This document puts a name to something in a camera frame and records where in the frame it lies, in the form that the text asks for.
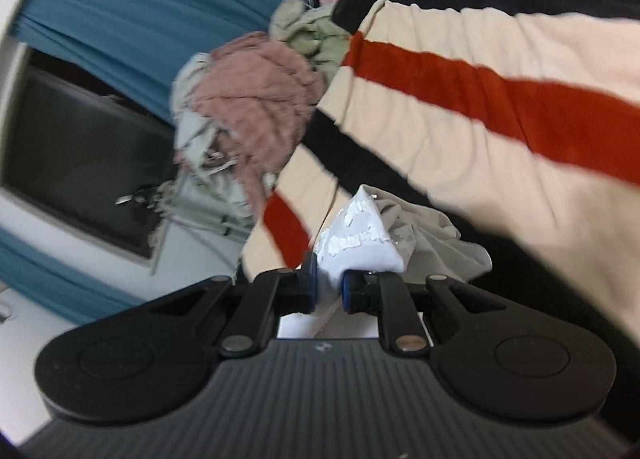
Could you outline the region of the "dark window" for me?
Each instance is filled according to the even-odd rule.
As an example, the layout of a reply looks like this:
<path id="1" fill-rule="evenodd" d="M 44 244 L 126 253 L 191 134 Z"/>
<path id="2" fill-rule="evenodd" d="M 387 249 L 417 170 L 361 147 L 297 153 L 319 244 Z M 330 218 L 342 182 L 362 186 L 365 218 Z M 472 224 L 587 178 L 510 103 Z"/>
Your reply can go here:
<path id="1" fill-rule="evenodd" d="M 64 226 L 149 260 L 175 130 L 95 76 L 29 53 L 1 141 L 1 182 Z"/>

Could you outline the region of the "striped bed blanket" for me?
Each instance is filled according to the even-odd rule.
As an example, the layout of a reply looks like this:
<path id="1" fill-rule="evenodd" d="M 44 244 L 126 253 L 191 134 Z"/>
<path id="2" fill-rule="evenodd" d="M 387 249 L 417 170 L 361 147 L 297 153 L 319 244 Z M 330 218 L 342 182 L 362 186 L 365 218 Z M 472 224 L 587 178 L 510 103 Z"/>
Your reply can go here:
<path id="1" fill-rule="evenodd" d="M 511 242 L 639 333 L 639 0 L 373 0 L 264 217 L 294 267 L 362 185 Z"/>

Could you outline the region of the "green clothes pile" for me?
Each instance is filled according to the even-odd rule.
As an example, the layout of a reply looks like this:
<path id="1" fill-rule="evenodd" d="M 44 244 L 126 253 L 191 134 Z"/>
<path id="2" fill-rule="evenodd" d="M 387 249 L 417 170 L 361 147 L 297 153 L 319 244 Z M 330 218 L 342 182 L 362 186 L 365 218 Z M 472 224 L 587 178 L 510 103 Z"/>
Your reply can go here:
<path id="1" fill-rule="evenodd" d="M 350 34 L 332 20 L 333 4 L 310 7 L 306 0 L 282 0 L 268 34 L 304 56 L 330 84 L 348 52 Z"/>

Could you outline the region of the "pink fluffy blanket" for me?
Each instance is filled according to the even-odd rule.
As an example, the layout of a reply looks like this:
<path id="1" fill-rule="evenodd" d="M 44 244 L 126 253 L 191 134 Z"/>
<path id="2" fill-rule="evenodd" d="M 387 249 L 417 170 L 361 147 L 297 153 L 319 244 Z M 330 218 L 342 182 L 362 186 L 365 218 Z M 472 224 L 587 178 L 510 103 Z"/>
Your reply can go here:
<path id="1" fill-rule="evenodd" d="M 194 112 L 215 127 L 205 166 L 228 165 L 258 218 L 269 197 L 264 177 L 291 158 L 326 78 L 306 57 L 262 32 L 240 36 L 209 58 L 192 101 Z"/>

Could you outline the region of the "left blue curtain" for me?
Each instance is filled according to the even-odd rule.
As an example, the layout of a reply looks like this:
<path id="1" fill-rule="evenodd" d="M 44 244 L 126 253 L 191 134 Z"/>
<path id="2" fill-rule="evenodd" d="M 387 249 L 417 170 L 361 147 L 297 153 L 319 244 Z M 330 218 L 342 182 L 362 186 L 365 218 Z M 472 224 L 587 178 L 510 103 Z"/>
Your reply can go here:
<path id="1" fill-rule="evenodd" d="M 0 247 L 2 283 L 71 323 L 93 323 L 143 303 L 139 297 L 49 257 L 4 229 Z"/>

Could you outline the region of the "grey white clothes pile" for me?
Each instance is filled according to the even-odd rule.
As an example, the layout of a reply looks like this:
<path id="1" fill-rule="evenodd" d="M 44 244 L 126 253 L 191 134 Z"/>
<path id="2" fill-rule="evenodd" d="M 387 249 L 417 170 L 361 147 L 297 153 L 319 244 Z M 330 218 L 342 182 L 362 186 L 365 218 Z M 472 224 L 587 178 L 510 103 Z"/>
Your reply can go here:
<path id="1" fill-rule="evenodd" d="M 174 120 L 175 160 L 194 180 L 202 198 L 214 199 L 228 206 L 241 223 L 254 220 L 254 206 L 243 185 L 234 174 L 236 156 L 226 156 L 216 147 L 221 124 L 194 110 L 196 88 L 212 65 L 207 52 L 197 52 L 178 71 L 171 84 L 169 108 Z"/>

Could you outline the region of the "white polo shirt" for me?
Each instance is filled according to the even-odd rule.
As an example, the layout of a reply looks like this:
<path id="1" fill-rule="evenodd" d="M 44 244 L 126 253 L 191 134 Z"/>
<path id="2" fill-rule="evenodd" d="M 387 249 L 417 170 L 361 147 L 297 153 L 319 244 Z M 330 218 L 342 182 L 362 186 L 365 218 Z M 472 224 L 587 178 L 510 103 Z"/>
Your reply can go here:
<path id="1" fill-rule="evenodd" d="M 462 283 L 491 271 L 489 253 L 466 242 L 449 217 L 362 185 L 321 231 L 314 244 L 319 271 L 318 305 L 310 315 L 281 319 L 281 339 L 375 338 L 378 323 L 348 315 L 338 299 L 347 271 L 393 271 L 407 283 L 446 275 Z"/>

